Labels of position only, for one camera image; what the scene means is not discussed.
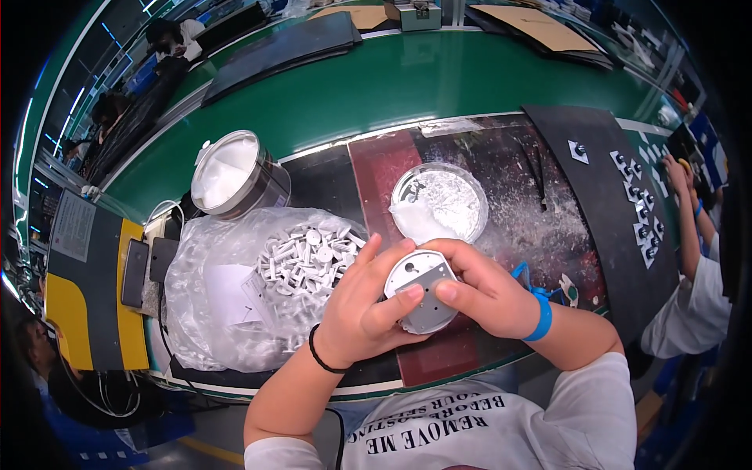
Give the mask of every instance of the dark hair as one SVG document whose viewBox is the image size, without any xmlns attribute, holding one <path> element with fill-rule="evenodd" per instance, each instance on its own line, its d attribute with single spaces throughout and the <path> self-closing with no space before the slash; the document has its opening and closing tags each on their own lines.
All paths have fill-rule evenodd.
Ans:
<svg viewBox="0 0 752 470">
<path fill-rule="evenodd" d="M 117 120 L 117 108 L 109 96 L 101 93 L 99 100 L 92 107 L 92 121 L 108 129 Z"/>
<path fill-rule="evenodd" d="M 60 144 L 60 147 L 62 148 L 62 154 L 63 154 L 63 156 L 67 156 L 67 155 L 68 155 L 68 153 L 69 153 L 69 152 L 70 152 L 71 150 L 73 150 L 74 148 L 76 148 L 76 146 L 77 146 L 77 145 L 78 145 L 79 143 L 80 143 L 80 142 L 73 142 L 73 141 L 72 141 L 71 139 L 69 139 L 69 138 L 64 138 L 64 139 L 62 139 L 62 143 Z"/>
<path fill-rule="evenodd" d="M 39 322 L 36 317 L 30 314 L 23 315 L 21 321 L 16 325 L 16 341 L 18 342 L 18 349 L 21 351 L 26 364 L 29 365 L 35 372 L 39 373 L 36 367 L 34 367 L 34 361 L 32 361 L 32 349 L 34 349 L 34 340 L 29 334 L 29 327 Z"/>
<path fill-rule="evenodd" d="M 162 39 L 165 33 L 169 33 L 178 44 L 183 43 L 183 35 L 180 33 L 180 23 L 177 21 L 168 21 L 164 18 L 157 18 L 146 28 L 146 40 L 149 44 L 154 44 Z"/>
</svg>

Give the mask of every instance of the white t-shirt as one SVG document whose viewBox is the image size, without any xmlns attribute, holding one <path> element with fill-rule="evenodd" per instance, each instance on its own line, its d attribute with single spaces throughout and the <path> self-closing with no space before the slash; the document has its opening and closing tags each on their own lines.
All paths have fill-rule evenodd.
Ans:
<svg viewBox="0 0 752 470">
<path fill-rule="evenodd" d="M 682 278 L 669 300 L 642 333 L 641 348 L 661 359 L 700 354 L 726 339 L 731 303 L 723 296 L 718 234 L 710 258 L 700 256 L 695 280 Z"/>
<path fill-rule="evenodd" d="M 203 31 L 205 26 L 200 22 L 196 20 L 185 20 L 180 24 L 180 34 L 183 36 L 183 43 L 180 44 L 188 49 L 195 41 L 193 40 L 196 36 L 199 35 L 201 31 Z M 175 47 L 178 44 L 173 44 L 171 47 L 171 51 L 169 54 L 158 52 L 156 53 L 156 61 L 159 62 L 162 59 L 164 59 L 167 56 L 171 56 L 175 53 Z"/>
<path fill-rule="evenodd" d="M 342 468 L 633 468 L 629 369 L 607 353 L 556 380 L 547 409 L 472 379 L 384 401 L 344 445 Z M 246 447 L 245 468 L 319 469 L 296 438 Z"/>
</svg>

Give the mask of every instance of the person's left hand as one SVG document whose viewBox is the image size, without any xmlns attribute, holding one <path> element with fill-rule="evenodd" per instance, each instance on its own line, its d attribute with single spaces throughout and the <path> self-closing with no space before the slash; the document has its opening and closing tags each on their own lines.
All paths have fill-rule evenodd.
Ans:
<svg viewBox="0 0 752 470">
<path fill-rule="evenodd" d="M 397 324 L 397 320 L 409 314 L 423 299 L 420 285 L 410 286 L 391 299 L 376 303 L 384 293 L 390 271 L 400 259 L 415 250 L 415 243 L 406 238 L 376 256 L 380 246 L 381 236 L 374 233 L 326 304 L 321 324 L 314 333 L 314 349 L 329 367 L 348 368 L 356 361 L 430 337 L 413 335 Z"/>
</svg>

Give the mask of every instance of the blue anti-static wrist strap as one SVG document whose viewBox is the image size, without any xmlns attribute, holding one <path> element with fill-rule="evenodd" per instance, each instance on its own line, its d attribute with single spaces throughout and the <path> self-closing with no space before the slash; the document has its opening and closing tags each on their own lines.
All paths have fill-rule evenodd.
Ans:
<svg viewBox="0 0 752 470">
<path fill-rule="evenodd" d="M 540 287 L 533 287 L 532 294 L 541 305 L 541 318 L 538 320 L 538 325 L 535 327 L 535 331 L 530 333 L 530 336 L 527 338 L 522 338 L 522 341 L 537 341 L 543 338 L 548 333 L 548 330 L 551 329 L 551 317 L 553 316 L 553 313 L 551 312 L 551 306 L 548 303 L 548 297 L 545 296 L 545 291 Z"/>
<path fill-rule="evenodd" d="M 548 299 L 554 292 L 556 292 L 556 290 L 553 292 L 546 292 L 546 289 L 543 289 L 542 287 L 530 286 L 530 270 L 525 261 L 521 262 L 520 265 L 511 272 L 512 277 L 515 279 L 521 274 L 523 274 L 525 288 L 535 296 L 541 306 L 541 317 L 538 320 L 538 325 L 535 327 L 535 331 L 533 331 L 527 338 L 522 338 L 522 341 L 537 341 L 543 338 L 548 333 L 548 330 L 551 329 L 551 318 L 553 313 L 551 312 L 551 306 L 548 303 Z"/>
<path fill-rule="evenodd" d="M 697 210 L 695 211 L 695 220 L 697 220 L 697 216 L 700 215 L 701 210 L 702 210 L 702 199 L 698 200 Z"/>
</svg>

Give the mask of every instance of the paper label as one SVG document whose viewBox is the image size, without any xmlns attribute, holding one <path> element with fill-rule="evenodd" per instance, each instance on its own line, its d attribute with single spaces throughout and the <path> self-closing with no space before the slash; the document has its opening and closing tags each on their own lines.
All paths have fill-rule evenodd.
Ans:
<svg viewBox="0 0 752 470">
<path fill-rule="evenodd" d="M 50 249 L 86 262 L 96 206 L 65 191 L 58 204 Z"/>
<path fill-rule="evenodd" d="M 204 283 L 209 308 L 222 326 L 263 321 L 265 304 L 258 295 L 251 299 L 243 289 L 253 268 L 243 265 L 204 267 Z"/>
</svg>

